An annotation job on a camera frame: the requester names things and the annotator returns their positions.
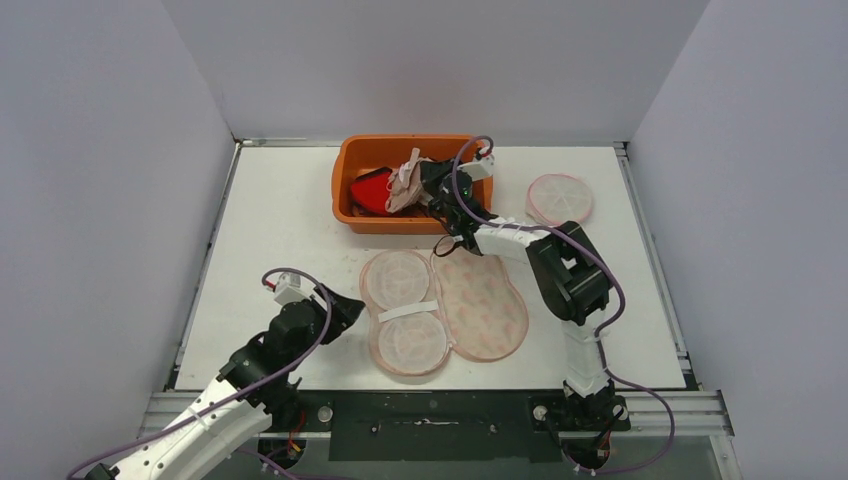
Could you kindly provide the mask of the beige pink bra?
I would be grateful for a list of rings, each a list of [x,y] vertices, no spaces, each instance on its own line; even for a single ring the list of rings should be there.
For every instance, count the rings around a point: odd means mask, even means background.
[[[419,201],[423,192],[421,167],[430,162],[429,158],[421,156],[419,148],[413,148],[409,159],[392,171],[387,182],[389,197],[385,202],[385,210],[389,214],[398,213]]]

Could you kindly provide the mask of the floral padded bra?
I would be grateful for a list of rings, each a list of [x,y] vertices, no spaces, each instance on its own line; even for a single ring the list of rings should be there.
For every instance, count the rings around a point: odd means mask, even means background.
[[[426,376],[451,354],[496,362],[524,342],[529,315],[503,262],[460,249],[445,257],[388,250],[360,272],[375,363],[396,376]]]

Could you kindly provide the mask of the orange plastic tub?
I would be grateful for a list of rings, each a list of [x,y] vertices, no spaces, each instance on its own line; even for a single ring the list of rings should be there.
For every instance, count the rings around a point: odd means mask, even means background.
[[[405,163],[413,148],[423,157],[450,161],[471,138],[469,134],[370,134],[346,139],[332,172],[331,194],[335,218],[357,234],[436,235],[445,230],[427,216],[424,206],[381,216],[369,210],[388,192],[378,194],[379,180]]]

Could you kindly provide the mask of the white mesh laundry bag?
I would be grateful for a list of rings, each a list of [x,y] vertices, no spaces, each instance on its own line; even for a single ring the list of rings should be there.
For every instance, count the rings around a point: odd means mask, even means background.
[[[589,186],[567,174],[545,174],[528,187],[525,213],[534,221],[559,226],[583,222],[592,213],[594,197]]]

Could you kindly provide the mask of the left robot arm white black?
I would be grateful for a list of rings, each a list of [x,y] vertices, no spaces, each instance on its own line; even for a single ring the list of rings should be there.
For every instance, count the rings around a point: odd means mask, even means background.
[[[364,308],[323,284],[310,295],[287,288],[268,328],[236,350],[182,413],[132,443],[127,457],[94,463],[86,478],[199,479],[254,435],[299,425],[305,414],[290,372],[353,326]]]

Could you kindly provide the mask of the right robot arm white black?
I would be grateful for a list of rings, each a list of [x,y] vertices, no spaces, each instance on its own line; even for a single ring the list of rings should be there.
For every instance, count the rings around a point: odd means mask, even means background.
[[[566,323],[566,352],[576,356],[567,361],[564,384],[573,395],[565,402],[565,414],[577,428],[593,427],[605,415],[598,393],[611,380],[590,317],[606,309],[613,284],[585,232],[571,221],[543,227],[488,212],[472,197],[472,187],[493,175],[492,156],[460,163],[423,161],[419,167],[428,214],[460,248],[477,256],[513,259],[531,268],[544,304]]]

